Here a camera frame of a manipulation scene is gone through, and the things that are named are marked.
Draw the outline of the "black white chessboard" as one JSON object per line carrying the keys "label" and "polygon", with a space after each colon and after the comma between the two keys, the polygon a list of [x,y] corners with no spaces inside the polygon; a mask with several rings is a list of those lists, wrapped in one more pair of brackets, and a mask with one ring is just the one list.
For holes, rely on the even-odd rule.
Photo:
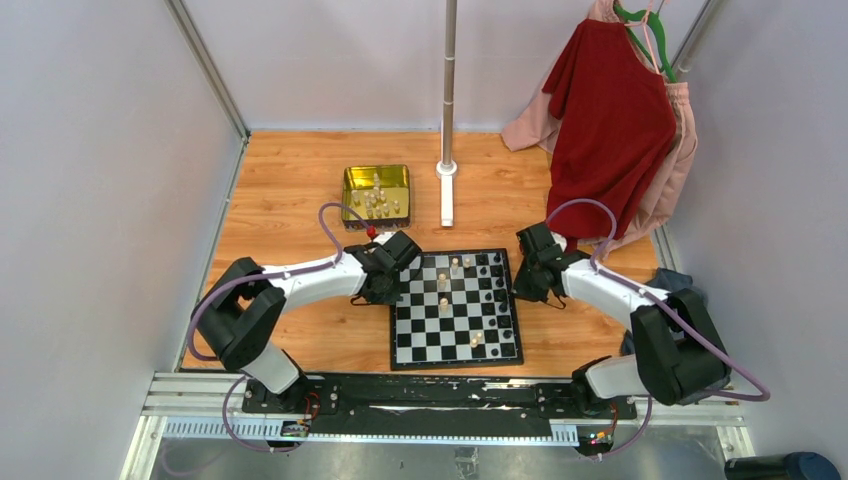
{"label": "black white chessboard", "polygon": [[[500,263],[493,262],[495,253],[502,255]],[[454,276],[452,258],[460,263]],[[463,266],[465,258],[472,261],[469,269]],[[502,276],[492,275],[494,265],[503,266]],[[480,277],[480,267],[489,275]],[[439,273],[447,275],[445,291],[437,289]],[[497,278],[505,280],[504,288],[495,286]],[[393,371],[524,363],[506,249],[423,252],[400,273],[400,280],[400,298],[390,307]],[[439,313],[441,298],[449,300],[447,314]],[[477,332],[483,333],[485,344],[472,349],[469,341]]]}

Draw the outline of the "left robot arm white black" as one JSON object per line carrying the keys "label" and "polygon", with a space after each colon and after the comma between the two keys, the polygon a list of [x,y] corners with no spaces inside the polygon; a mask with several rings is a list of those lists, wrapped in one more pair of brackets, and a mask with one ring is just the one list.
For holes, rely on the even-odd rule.
{"label": "left robot arm white black", "polygon": [[226,371],[258,381],[271,404],[293,413],[304,405],[307,389],[300,366],[271,339],[280,317],[336,297],[393,305],[400,298],[401,272],[421,252],[397,231],[300,264],[261,266],[240,258],[195,307],[191,325]]}

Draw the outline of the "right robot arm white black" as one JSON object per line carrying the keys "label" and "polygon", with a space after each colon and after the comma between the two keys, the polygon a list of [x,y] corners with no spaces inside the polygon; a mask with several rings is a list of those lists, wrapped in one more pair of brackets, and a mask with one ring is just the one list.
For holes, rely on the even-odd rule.
{"label": "right robot arm white black", "polygon": [[633,351],[603,357],[575,370],[571,403],[596,417],[611,399],[648,396],[667,406],[687,405],[728,385],[732,369],[700,296],[635,283],[592,260],[567,252],[545,223],[517,234],[522,262],[513,282],[516,298],[545,302],[550,296],[586,303],[618,321],[632,336]]}

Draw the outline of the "gold metal tin box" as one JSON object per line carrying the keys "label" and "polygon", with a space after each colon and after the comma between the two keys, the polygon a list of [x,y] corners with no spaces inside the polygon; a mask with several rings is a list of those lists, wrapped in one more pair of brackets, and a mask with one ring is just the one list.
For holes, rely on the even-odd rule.
{"label": "gold metal tin box", "polygon": [[379,231],[407,229],[412,217],[410,170],[403,164],[348,167],[341,199]]}

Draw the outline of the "grey blue cloth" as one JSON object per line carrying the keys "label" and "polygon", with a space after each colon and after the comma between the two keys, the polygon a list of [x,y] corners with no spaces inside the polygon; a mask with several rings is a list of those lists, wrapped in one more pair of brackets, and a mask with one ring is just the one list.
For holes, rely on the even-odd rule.
{"label": "grey blue cloth", "polygon": [[[668,291],[677,291],[682,288],[691,288],[694,286],[694,279],[691,275],[681,273],[667,268],[657,268],[654,276],[646,283],[649,287],[664,289]],[[626,331],[619,348],[619,354],[622,356],[633,355],[635,353],[635,344],[633,335],[630,331]]]}

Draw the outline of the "pink garment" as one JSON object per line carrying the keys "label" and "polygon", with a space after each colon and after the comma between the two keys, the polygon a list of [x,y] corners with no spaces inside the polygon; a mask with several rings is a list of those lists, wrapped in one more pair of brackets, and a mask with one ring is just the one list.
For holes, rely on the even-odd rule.
{"label": "pink garment", "polygon": [[[613,2],[593,2],[586,19],[618,23],[625,26],[625,22],[620,20],[614,13],[612,8]],[[634,41],[630,38],[630,29],[627,27],[626,29],[630,45],[637,58],[645,67],[655,72],[650,60],[638,50]],[[635,217],[630,222],[624,236],[620,239],[614,239],[612,236],[612,233],[617,229],[615,224],[616,219],[614,217],[609,219],[611,233],[607,236],[613,238],[608,245],[609,249],[616,249],[632,243],[648,235],[670,219],[694,161],[698,139],[694,113],[690,104],[688,85],[685,82],[671,83],[663,74],[659,75],[664,80],[670,105],[677,121],[676,134],[670,152],[654,174],[650,186],[639,203]],[[560,123],[548,113],[547,106],[550,97],[543,93],[543,84],[527,108],[502,130],[501,136],[504,144],[511,151],[523,150],[531,146],[538,146],[546,150],[551,155],[550,169]],[[589,240],[569,240],[564,236],[562,237],[566,239],[568,249],[573,250],[580,244],[598,245],[607,236]]]}

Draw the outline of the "red shirt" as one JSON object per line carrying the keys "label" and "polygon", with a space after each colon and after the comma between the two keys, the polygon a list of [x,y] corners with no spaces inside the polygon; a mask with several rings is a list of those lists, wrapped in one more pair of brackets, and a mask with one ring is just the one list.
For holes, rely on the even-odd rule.
{"label": "red shirt", "polygon": [[542,86],[560,127],[550,167],[550,227],[569,240],[624,236],[671,150],[677,121],[663,78],[618,23],[582,21]]}

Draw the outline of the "silver vertical pole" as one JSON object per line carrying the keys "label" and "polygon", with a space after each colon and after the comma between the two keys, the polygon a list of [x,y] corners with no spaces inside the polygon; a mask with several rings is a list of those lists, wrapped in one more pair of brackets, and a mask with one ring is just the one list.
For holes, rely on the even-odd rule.
{"label": "silver vertical pole", "polygon": [[447,174],[456,169],[453,154],[455,52],[458,1],[447,0],[445,9],[445,42],[443,73],[443,108],[441,121],[441,159],[439,171]]}

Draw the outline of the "green clothes hanger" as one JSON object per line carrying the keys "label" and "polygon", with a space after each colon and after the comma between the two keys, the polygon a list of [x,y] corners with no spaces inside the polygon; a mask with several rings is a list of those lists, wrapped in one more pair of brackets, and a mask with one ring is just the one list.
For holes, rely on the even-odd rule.
{"label": "green clothes hanger", "polygon": [[663,74],[669,82],[677,83],[668,56],[665,28],[659,15],[663,4],[664,1],[661,1],[658,7],[654,7],[654,2],[650,1],[642,10],[628,11],[620,1],[614,1],[612,8],[617,17],[625,22],[625,26],[630,28],[630,38],[650,60],[654,71]]}

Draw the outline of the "dark blue bottle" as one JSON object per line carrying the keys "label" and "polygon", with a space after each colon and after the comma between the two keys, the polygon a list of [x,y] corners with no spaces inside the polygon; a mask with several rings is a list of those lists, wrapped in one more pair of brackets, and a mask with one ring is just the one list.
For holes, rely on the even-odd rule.
{"label": "dark blue bottle", "polygon": [[729,480],[840,480],[841,473],[826,457],[814,452],[734,458],[724,466]]}

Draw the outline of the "white pole base bracket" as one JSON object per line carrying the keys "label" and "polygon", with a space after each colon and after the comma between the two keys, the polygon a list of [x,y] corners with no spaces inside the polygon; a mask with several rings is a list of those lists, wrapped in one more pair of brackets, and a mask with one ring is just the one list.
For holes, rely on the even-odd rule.
{"label": "white pole base bracket", "polygon": [[449,163],[440,161],[437,163],[436,172],[440,180],[440,225],[443,228],[452,228],[455,222],[454,180],[458,165],[455,161]]}

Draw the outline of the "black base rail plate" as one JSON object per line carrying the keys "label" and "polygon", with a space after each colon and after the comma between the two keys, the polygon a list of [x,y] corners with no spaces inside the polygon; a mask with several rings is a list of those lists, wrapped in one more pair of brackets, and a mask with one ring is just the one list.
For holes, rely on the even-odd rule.
{"label": "black base rail plate", "polygon": [[303,414],[316,434],[498,441],[550,437],[553,421],[604,429],[637,416],[624,398],[580,406],[567,380],[343,373],[309,375],[281,394],[251,380],[240,410]]}

